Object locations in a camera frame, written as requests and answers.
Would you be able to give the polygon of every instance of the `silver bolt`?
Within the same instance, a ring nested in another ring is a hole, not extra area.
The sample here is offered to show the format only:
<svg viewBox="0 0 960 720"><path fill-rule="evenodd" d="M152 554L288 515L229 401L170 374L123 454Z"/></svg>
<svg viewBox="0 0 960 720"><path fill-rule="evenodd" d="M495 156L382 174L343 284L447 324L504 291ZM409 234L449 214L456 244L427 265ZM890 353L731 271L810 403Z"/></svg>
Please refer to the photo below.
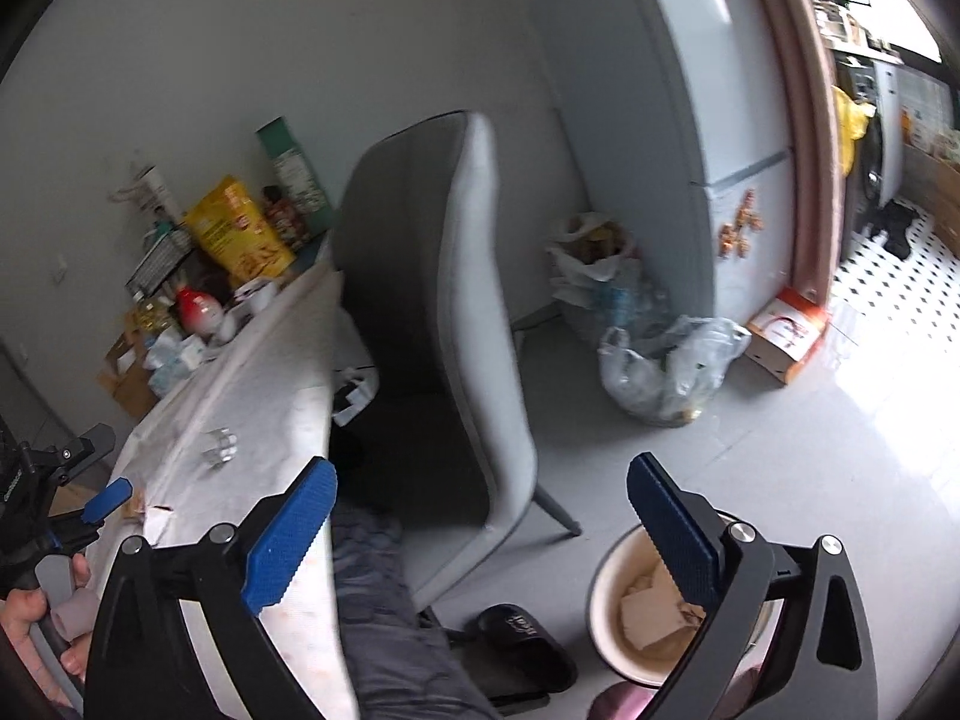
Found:
<svg viewBox="0 0 960 720"><path fill-rule="evenodd" d="M744 544L749 544L757 538L757 531L746 522L734 522L730 526L730 533L737 541L742 541Z"/></svg>
<svg viewBox="0 0 960 720"><path fill-rule="evenodd" d="M233 541L233 535L236 531L237 528L227 522L214 525L210 528L210 541L213 541L214 544L229 544Z"/></svg>
<svg viewBox="0 0 960 720"><path fill-rule="evenodd" d="M836 536L824 536L820 539L824 552L829 555L839 555L843 552L843 542Z"/></svg>
<svg viewBox="0 0 960 720"><path fill-rule="evenodd" d="M120 549L123 550L124 555L136 555L137 552L143 549L143 539L140 536L125 538L120 545Z"/></svg>

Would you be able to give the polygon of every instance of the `chair backrest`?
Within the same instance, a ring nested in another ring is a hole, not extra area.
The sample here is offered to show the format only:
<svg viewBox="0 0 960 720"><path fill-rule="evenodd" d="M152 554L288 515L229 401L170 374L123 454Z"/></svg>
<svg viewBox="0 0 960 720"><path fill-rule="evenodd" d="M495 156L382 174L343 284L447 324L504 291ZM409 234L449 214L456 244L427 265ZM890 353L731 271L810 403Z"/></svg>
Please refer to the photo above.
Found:
<svg viewBox="0 0 960 720"><path fill-rule="evenodd" d="M494 256L497 188L486 117L416 124L357 165L333 258L377 397L452 398L490 489L488 525L510 529L533 495L536 451Z"/></svg>

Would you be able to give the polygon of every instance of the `trash can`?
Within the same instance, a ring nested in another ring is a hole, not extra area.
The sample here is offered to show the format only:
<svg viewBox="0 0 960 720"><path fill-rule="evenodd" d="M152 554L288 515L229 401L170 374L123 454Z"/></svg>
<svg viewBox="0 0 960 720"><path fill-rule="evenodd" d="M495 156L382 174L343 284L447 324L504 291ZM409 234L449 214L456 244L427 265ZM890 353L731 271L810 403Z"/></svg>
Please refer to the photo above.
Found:
<svg viewBox="0 0 960 720"><path fill-rule="evenodd" d="M720 517L727 524L737 522L726 514ZM653 573L660 562L661 557L646 529L637 526L626 533L600 563L587 602L587 627L597 653L625 680L645 688L662 688L683 651L671 653L665 659L641 654L624 635L620 601L638 577ZM773 601L762 605L744 659L771 625L778 605L779 602ZM741 669L746 667L741 661Z"/></svg>

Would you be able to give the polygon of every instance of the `gray chair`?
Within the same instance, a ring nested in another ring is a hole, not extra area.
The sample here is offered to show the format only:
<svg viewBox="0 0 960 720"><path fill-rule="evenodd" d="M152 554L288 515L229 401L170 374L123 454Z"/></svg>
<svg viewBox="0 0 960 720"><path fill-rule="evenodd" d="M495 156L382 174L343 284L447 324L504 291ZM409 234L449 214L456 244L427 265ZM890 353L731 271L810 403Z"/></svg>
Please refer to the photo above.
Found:
<svg viewBox="0 0 960 720"><path fill-rule="evenodd" d="M364 155L333 235L344 309L380 376L347 426L365 459L344 487L400 518L417 608L488 557L532 499L581 533L536 484L493 256L496 195L490 122L448 114Z"/></svg>

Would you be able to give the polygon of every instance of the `yellow cloth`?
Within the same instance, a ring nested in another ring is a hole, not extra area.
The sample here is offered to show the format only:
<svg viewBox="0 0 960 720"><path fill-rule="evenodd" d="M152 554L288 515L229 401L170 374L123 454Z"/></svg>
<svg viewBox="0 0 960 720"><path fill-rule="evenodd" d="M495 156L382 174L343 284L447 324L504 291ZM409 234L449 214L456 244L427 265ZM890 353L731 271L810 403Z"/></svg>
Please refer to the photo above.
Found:
<svg viewBox="0 0 960 720"><path fill-rule="evenodd" d="M854 143L867 134L867 126L877 114L877 108L870 103L855 103L836 86L833 87L833 97L840 127L840 167L843 167L843 175L850 175L856 153Z"/></svg>

